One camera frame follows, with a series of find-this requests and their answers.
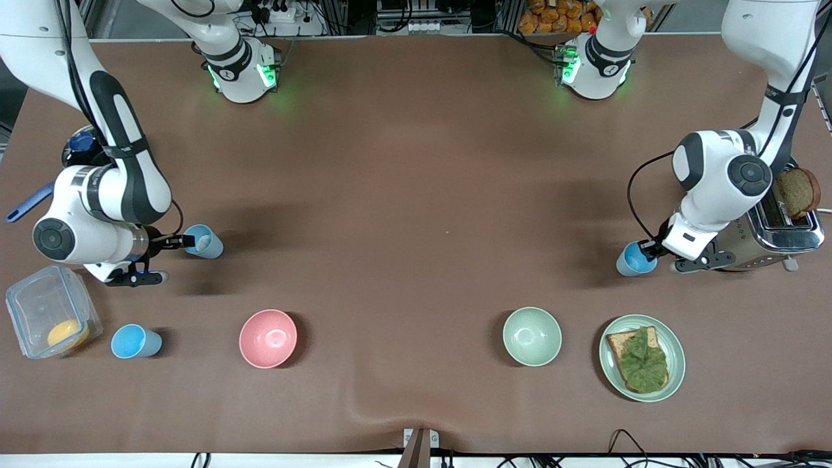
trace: light green bowl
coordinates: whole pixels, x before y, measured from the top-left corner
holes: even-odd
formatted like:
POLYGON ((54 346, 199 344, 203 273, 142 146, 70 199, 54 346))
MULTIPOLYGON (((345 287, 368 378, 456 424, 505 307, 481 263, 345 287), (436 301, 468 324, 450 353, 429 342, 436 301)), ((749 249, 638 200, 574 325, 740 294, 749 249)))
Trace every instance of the light green bowl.
POLYGON ((561 326, 549 312, 524 307, 512 312, 503 326, 503 344, 524 366, 545 366, 561 350, 561 326))

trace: blue handle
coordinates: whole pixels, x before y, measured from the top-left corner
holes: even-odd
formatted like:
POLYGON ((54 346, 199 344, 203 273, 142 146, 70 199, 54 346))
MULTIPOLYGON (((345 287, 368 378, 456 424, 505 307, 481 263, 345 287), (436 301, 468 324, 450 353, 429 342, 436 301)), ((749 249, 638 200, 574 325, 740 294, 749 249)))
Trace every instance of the blue handle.
POLYGON ((13 209, 6 215, 6 222, 19 221, 20 218, 26 216, 26 213, 30 212, 34 207, 40 205, 42 201, 49 198, 49 196, 52 195, 52 190, 54 189, 55 182, 49 182, 47 185, 37 189, 37 192, 34 192, 26 200, 23 200, 23 203, 17 205, 17 208, 13 209))

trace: plastic container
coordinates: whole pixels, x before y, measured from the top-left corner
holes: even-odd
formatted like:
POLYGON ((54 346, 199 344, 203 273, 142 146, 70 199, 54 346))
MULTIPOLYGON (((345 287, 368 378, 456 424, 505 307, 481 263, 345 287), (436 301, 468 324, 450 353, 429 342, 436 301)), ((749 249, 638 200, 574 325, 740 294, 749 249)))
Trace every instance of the plastic container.
POLYGON ((102 332, 81 278, 51 265, 6 290, 20 351, 31 359, 63 354, 102 332))

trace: green indicator light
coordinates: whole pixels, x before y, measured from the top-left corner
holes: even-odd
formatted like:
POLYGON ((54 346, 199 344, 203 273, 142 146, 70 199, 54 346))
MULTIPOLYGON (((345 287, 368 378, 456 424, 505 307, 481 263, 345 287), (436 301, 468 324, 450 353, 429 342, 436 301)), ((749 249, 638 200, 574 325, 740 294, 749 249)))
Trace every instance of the green indicator light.
POLYGON ((627 62, 626 65, 624 66, 624 69, 622 70, 622 78, 621 78, 621 80, 618 81, 619 86, 624 84, 624 81, 626 80, 626 71, 630 69, 630 64, 631 63, 632 62, 627 62))
POLYGON ((210 65, 208 66, 208 73, 210 73, 211 79, 214 80, 214 87, 219 90, 220 89, 220 83, 216 80, 216 75, 214 74, 214 70, 210 67, 210 65))
POLYGON ((273 87, 277 80, 275 80, 275 70, 272 67, 263 67, 262 65, 257 66, 257 72, 260 74, 260 78, 263 79, 263 84, 266 87, 273 87))
POLYGON ((564 70, 563 70, 563 82, 566 84, 572 84, 575 81, 575 75, 577 74, 578 69, 581 67, 581 58, 575 57, 575 60, 572 61, 564 70))

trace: pink bowl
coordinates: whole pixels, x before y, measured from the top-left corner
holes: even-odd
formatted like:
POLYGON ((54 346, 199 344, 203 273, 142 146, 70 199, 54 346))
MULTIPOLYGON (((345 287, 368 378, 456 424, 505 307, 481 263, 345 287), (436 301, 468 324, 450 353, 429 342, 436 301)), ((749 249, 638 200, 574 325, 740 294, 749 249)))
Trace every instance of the pink bowl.
POLYGON ((283 364, 297 344, 295 323, 282 311, 259 311, 245 322, 240 331, 240 352, 249 364, 258 369, 283 364))

